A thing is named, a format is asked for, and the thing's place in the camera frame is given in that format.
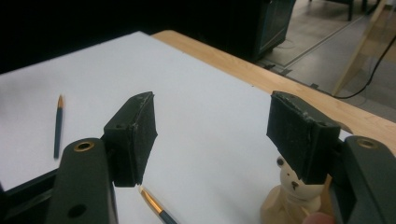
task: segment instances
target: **toy face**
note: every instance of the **toy face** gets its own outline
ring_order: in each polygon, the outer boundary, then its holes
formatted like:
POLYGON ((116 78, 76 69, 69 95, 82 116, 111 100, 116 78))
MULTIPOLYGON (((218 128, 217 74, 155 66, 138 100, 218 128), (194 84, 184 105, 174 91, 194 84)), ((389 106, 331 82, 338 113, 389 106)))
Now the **toy face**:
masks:
POLYGON ((298 179, 285 159, 279 157, 276 162, 280 167, 281 186, 287 193, 300 200, 311 200, 320 195, 323 185, 306 185, 298 179))

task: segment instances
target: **pencil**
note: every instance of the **pencil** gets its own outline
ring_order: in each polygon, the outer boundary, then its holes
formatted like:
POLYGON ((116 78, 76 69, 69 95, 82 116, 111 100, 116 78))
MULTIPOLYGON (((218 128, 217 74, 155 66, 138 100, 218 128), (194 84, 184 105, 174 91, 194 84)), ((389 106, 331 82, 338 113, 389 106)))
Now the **pencil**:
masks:
POLYGON ((64 98, 59 95, 58 108, 56 110, 56 121, 55 121, 55 146, 53 149, 53 159, 59 158, 59 147, 61 145, 61 132, 62 132, 62 120, 64 115, 64 98))
POLYGON ((166 211, 160 206, 160 204, 155 201, 155 199, 143 188, 143 186, 139 186, 139 192, 142 197, 145 199, 146 203, 150 206, 150 208, 161 218, 163 223, 165 224, 177 224, 171 216, 169 216, 166 211))

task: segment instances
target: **black cable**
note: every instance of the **black cable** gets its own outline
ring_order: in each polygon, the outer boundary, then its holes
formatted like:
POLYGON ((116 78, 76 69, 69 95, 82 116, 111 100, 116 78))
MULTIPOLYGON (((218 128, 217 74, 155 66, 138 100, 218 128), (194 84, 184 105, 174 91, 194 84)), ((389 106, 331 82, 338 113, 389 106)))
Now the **black cable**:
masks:
POLYGON ((336 99, 349 99, 349 98, 352 98, 352 97, 356 96, 357 94, 361 93, 362 91, 364 91, 366 89, 366 87, 368 87, 370 85, 370 83, 372 82, 374 74, 375 74, 375 71, 376 71, 376 68, 379 66, 379 64, 381 63, 382 59, 388 53, 390 47, 393 45, 393 42, 395 42, 395 40, 396 40, 396 36, 393 37, 393 39, 388 44, 387 48, 382 53, 381 57, 379 57, 379 60, 375 64, 373 73, 370 75, 369 80, 367 81, 366 85, 364 85, 364 87, 361 90, 359 90, 358 92, 356 92, 356 93, 354 93, 352 95, 349 95, 349 96, 333 96, 333 97, 336 98, 336 99))

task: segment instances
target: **wooden table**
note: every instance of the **wooden table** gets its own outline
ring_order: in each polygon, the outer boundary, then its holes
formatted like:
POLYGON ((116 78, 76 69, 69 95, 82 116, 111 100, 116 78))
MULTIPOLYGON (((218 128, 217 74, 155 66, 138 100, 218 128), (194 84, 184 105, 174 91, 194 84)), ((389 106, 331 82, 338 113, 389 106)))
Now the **wooden table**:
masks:
POLYGON ((174 31, 153 35, 162 42, 208 63, 268 93, 286 91, 295 94, 330 118, 345 124, 355 135, 371 137, 384 143, 396 155, 396 123, 332 98, 259 66, 174 31))

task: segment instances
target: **wooden figurine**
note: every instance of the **wooden figurine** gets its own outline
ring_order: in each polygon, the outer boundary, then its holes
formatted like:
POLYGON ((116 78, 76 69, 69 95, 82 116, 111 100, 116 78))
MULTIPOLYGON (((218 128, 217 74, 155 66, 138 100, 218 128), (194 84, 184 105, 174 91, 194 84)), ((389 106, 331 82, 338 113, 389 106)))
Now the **wooden figurine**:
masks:
POLYGON ((303 223, 320 208, 320 194, 324 185, 306 185, 288 163, 278 157, 280 183, 271 189, 261 208, 263 224, 303 223))

